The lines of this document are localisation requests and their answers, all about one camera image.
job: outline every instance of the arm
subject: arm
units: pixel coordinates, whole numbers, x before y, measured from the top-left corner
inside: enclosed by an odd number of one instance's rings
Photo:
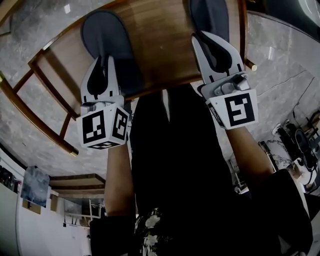
[[[107,216],[135,214],[135,193],[127,144],[108,150],[104,204]]]
[[[245,127],[226,130],[239,170],[249,188],[256,188],[273,172],[268,156]]]

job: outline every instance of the person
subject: person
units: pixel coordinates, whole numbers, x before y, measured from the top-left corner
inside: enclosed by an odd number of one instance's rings
[[[226,130],[252,199],[235,193],[202,97],[190,84],[167,92],[169,117],[161,92],[139,98],[131,163],[126,144],[108,150],[92,256],[307,254],[312,227],[288,171],[274,172],[245,127]]]

